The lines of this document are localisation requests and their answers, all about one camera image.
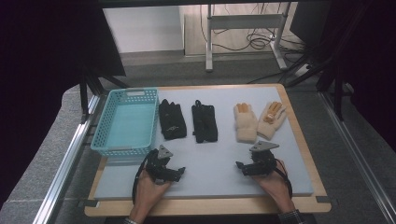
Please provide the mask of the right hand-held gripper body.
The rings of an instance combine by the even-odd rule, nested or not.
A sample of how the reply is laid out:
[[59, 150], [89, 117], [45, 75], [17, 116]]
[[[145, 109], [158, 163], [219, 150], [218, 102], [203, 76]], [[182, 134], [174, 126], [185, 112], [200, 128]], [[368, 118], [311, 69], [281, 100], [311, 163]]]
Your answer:
[[265, 141], [259, 141], [254, 144], [249, 151], [251, 152], [252, 164], [247, 166], [248, 175], [269, 175], [276, 168], [276, 158], [272, 153], [273, 148], [279, 147], [279, 144], [274, 144]]

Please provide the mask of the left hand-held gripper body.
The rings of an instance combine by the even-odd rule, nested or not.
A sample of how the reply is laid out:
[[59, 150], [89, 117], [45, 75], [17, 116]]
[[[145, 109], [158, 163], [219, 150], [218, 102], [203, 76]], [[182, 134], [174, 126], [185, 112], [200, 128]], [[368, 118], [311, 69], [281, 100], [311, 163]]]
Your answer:
[[173, 181], [173, 171], [166, 167], [173, 153], [160, 145], [147, 155], [146, 171], [154, 182]]

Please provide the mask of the cream glove with orange fingers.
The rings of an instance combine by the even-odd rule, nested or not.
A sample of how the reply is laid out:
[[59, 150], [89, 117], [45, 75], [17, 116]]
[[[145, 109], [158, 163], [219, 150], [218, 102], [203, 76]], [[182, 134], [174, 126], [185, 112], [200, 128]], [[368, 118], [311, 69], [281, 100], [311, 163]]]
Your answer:
[[257, 133], [271, 140], [287, 116], [286, 107], [280, 102], [269, 102], [259, 118]]
[[236, 139], [238, 142], [254, 143], [257, 139], [258, 120], [247, 103], [237, 104], [233, 108]]

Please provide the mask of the black glove with silver emblem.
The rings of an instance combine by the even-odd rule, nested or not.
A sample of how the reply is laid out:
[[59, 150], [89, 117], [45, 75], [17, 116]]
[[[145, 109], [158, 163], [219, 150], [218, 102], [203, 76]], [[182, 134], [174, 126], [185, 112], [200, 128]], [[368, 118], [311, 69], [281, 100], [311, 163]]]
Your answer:
[[187, 126], [180, 104], [169, 103], [166, 99], [163, 99], [159, 105], [159, 116], [162, 134], [165, 140], [187, 136]]

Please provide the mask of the teal plastic basket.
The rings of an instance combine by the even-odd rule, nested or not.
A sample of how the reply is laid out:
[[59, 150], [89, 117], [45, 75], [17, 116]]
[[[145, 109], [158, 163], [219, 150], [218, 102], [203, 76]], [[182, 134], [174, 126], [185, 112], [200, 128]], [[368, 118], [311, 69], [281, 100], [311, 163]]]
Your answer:
[[156, 137], [158, 110], [156, 88], [112, 90], [91, 149], [105, 157], [145, 157]]

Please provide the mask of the plain black glove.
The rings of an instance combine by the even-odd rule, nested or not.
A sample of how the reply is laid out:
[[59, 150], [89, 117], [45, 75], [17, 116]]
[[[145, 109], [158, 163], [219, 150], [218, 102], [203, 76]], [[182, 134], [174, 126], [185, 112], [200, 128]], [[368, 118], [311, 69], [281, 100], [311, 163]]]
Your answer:
[[203, 105], [199, 100], [191, 107], [194, 131], [197, 143], [217, 142], [218, 127], [213, 105]]

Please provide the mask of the person's left hand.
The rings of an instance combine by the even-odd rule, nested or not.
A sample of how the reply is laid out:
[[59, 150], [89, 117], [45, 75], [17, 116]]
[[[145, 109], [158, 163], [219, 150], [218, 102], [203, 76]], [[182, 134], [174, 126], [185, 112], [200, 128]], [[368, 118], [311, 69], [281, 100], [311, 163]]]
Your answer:
[[135, 202], [131, 214], [138, 213], [147, 215], [171, 185], [172, 183], [169, 181], [157, 185], [151, 179], [149, 173], [143, 170], [138, 178]]

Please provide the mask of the person's right hand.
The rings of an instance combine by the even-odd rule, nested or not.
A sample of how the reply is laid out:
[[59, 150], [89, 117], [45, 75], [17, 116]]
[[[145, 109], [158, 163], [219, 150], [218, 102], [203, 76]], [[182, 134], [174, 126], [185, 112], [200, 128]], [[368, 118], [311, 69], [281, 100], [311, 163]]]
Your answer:
[[294, 203], [289, 195], [288, 184], [279, 173], [272, 172], [267, 176], [254, 175], [253, 179], [274, 200], [282, 214], [295, 210]]

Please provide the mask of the grey foam mat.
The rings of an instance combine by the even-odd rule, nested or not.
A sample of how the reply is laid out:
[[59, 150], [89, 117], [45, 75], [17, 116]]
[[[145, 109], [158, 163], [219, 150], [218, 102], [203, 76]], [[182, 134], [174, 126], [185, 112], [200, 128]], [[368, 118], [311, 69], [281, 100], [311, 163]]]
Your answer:
[[[255, 182], [244, 176], [235, 162], [251, 163], [249, 149], [253, 144], [237, 142], [233, 107], [238, 103], [252, 106], [259, 116], [268, 102], [281, 100], [281, 86], [227, 87], [219, 89], [159, 89], [159, 100], [166, 99], [181, 105], [187, 124], [187, 137], [167, 141], [157, 125], [154, 146], [164, 145], [174, 156], [168, 163], [170, 169], [186, 167], [179, 182], [165, 193], [166, 198], [227, 198], [263, 195]], [[215, 143], [197, 144], [193, 132], [191, 107], [195, 100], [215, 107], [219, 140]], [[287, 118], [271, 140], [279, 144], [271, 151], [286, 163], [292, 184], [293, 196], [310, 196], [314, 193], [310, 176], [305, 168], [301, 148], [296, 141], [291, 119]], [[93, 198], [97, 200], [131, 200], [134, 176], [142, 159], [109, 158]]]

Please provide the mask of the white power strip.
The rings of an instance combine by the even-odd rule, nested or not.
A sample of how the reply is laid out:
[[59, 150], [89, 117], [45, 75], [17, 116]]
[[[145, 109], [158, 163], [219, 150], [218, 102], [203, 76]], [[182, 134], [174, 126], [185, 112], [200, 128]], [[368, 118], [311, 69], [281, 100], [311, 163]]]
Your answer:
[[312, 68], [311, 64], [305, 63], [294, 73], [294, 75], [300, 77], [305, 73], [307, 73], [311, 68]]

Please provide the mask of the black tripod stand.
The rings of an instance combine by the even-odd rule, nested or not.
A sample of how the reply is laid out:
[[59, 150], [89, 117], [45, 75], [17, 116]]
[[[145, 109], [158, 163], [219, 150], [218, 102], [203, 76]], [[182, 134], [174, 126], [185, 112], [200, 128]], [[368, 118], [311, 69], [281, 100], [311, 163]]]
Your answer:
[[116, 79], [111, 75], [99, 74], [96, 75], [94, 72], [90, 71], [86, 66], [82, 67], [82, 73], [79, 82], [80, 89], [80, 103], [82, 109], [81, 123], [85, 123], [90, 116], [89, 112], [89, 102], [88, 102], [88, 90], [94, 95], [101, 95], [105, 92], [105, 89], [100, 82], [99, 78], [102, 77], [105, 80], [115, 84], [123, 89], [128, 88], [128, 85], [124, 82]]

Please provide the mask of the black metal stand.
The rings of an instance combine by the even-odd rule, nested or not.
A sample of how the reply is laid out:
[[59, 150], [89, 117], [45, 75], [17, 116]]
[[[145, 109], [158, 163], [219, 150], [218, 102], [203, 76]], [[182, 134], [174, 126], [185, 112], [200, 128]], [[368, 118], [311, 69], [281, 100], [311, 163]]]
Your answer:
[[307, 80], [313, 75], [322, 72], [322, 75], [316, 84], [316, 88], [318, 91], [326, 91], [330, 88], [332, 83], [334, 83], [332, 109], [336, 117], [340, 120], [344, 120], [342, 115], [342, 97], [344, 96], [344, 92], [343, 75], [339, 72], [339, 65], [341, 64], [342, 56], [345, 54], [347, 43], [350, 41], [353, 33], [356, 31], [368, 7], [374, 2], [374, 0], [355, 1], [357, 4], [350, 12], [350, 18], [347, 19], [344, 32], [341, 34], [338, 42], [334, 46], [329, 58], [300, 77], [297, 77], [294, 80], [288, 81], [284, 84], [285, 88], [291, 88]]

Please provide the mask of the black curtain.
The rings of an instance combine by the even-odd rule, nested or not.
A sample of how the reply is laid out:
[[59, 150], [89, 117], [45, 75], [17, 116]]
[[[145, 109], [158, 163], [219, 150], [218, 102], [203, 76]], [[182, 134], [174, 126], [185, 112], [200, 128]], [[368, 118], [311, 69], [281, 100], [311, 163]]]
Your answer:
[[[311, 0], [329, 6], [319, 63], [329, 58], [344, 32], [355, 0]], [[396, 0], [374, 0], [346, 45], [339, 72], [353, 88], [351, 103], [396, 152]]]
[[121, 76], [99, 0], [0, 0], [0, 209], [84, 76]]

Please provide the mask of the aluminium rail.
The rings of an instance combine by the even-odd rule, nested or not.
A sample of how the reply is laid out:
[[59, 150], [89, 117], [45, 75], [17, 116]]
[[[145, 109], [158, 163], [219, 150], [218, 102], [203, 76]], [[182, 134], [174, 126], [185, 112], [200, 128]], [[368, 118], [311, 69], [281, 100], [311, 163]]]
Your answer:
[[366, 186], [372, 193], [375, 202], [378, 205], [385, 220], [388, 224], [396, 224], [396, 206], [390, 199], [389, 195], [386, 193], [383, 185], [376, 178], [367, 160], [363, 157], [363, 154], [361, 153], [361, 148], [358, 146], [349, 129], [333, 111], [333, 103], [330, 97], [322, 92], [319, 92], [318, 96], [324, 104], [337, 132], [339, 132], [339, 134], [341, 135], [341, 138], [346, 145], [347, 151], [349, 152], [352, 160], [355, 162], [358, 170], [360, 171]]
[[48, 172], [45, 196], [33, 224], [92, 224], [85, 205], [98, 160], [88, 149], [91, 123], [82, 120], [80, 96], [67, 92], [61, 110], [39, 149], [39, 168]]

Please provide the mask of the white metal desk frame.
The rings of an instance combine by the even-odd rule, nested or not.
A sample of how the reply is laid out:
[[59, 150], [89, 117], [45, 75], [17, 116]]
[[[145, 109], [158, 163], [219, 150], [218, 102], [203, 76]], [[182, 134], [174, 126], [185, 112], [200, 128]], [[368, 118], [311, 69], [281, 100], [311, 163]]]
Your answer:
[[286, 71], [287, 66], [280, 52], [279, 43], [289, 15], [291, 2], [288, 2], [281, 13], [264, 15], [227, 15], [213, 16], [212, 6], [207, 6], [206, 16], [206, 49], [205, 70], [213, 71], [212, 31], [218, 29], [257, 29], [275, 28], [276, 34], [270, 40], [271, 50], [276, 58], [280, 70]]

